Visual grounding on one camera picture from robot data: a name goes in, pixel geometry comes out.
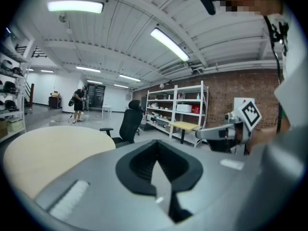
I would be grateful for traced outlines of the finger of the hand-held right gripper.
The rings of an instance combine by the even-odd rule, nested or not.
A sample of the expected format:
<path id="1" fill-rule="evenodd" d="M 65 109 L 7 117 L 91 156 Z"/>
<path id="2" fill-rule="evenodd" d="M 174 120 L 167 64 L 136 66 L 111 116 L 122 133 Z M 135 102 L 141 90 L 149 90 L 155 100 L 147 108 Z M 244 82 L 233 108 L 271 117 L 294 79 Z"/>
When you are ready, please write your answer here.
<path id="1" fill-rule="evenodd" d="M 223 140 L 235 138 L 234 125 L 222 125 L 214 128 L 200 129 L 195 132 L 195 136 L 202 140 Z"/>

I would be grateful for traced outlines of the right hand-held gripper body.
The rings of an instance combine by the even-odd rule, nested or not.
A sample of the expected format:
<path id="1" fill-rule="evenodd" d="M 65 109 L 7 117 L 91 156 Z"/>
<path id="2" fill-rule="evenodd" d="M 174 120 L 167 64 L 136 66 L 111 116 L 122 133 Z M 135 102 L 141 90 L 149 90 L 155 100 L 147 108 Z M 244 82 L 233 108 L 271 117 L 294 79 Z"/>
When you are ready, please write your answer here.
<path id="1" fill-rule="evenodd" d="M 226 113 L 226 139 L 235 140 L 238 144 L 249 142 L 253 129 L 261 120 L 262 115 L 252 102 L 244 102 L 237 109 Z"/>

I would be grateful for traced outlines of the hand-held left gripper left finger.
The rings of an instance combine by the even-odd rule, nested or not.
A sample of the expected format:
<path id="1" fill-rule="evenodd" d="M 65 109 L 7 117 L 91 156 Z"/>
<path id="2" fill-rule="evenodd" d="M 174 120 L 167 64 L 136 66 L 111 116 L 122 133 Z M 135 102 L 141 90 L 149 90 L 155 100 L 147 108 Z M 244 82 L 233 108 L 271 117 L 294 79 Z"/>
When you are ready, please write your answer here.
<path id="1" fill-rule="evenodd" d="M 158 231 L 174 226 L 154 196 L 134 194 L 116 175 L 118 160 L 146 141 L 90 156 L 49 183 L 35 197 L 46 212 L 65 196 L 66 224 L 89 231 Z"/>

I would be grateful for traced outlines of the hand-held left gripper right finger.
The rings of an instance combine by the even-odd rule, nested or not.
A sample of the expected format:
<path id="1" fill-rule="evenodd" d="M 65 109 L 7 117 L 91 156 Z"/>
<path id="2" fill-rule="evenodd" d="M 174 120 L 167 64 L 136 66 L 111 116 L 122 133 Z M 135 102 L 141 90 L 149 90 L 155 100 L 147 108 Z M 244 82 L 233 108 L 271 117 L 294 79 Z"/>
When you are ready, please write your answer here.
<path id="1" fill-rule="evenodd" d="M 166 231 L 256 231 L 262 227 L 262 148 L 250 156 L 202 151 L 158 141 L 159 159 L 175 170 Z"/>

